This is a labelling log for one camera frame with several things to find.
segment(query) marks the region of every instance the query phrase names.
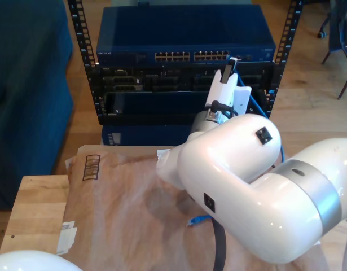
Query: server rack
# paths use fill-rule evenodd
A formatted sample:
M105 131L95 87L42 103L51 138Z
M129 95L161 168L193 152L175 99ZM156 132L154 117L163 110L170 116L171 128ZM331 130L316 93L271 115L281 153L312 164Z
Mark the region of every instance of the server rack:
M94 58L82 0L68 0L68 4L99 123L101 125L111 125L103 100L103 73L100 72L101 68ZM263 110L268 117L270 117L274 106L303 6L303 1L291 0L273 70L265 78L265 85L268 88L266 88L266 102Z

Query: barcode label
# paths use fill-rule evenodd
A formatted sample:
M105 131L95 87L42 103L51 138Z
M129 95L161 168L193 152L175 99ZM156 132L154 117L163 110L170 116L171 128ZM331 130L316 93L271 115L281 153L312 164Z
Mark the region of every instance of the barcode label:
M65 225L63 224L63 225L62 225L62 230L69 229L69 226L70 226L69 224L65 224Z
M85 157L83 181L98 180L100 155L92 154Z

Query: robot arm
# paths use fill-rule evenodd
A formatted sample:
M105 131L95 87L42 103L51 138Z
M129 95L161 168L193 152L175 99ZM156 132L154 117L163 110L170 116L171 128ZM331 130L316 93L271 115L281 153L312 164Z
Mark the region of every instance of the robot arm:
M200 113L187 142L165 153L157 172L244 247L288 263L347 219L347 138L316 143L251 182L279 156L277 128L257 115L219 125L217 115Z

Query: network switch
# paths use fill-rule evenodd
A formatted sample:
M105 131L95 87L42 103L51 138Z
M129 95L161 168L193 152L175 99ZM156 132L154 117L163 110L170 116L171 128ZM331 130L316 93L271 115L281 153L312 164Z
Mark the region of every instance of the network switch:
M275 43L259 5L124 6L104 8L96 52L101 67L173 67L272 62Z

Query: wooden floor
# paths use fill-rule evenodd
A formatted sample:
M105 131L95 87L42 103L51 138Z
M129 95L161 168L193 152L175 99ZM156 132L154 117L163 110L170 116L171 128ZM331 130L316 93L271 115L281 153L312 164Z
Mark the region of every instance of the wooden floor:
M286 18L288 0L256 0L260 3L276 44L279 43ZM84 0L84 10L93 49L107 0ZM319 40L317 31L326 17L328 6L304 7L283 75L271 120L279 128L287 156L308 145L331 137L347 137L347 91L337 100L347 79L347 60L342 52L321 61L328 50L328 38ZM101 126L95 114L77 40L70 20L74 52L67 69L67 79L75 104L67 135L57 158L55 173L65 174L64 161L74 156L84 144L100 144ZM0 212L0 244L9 212Z

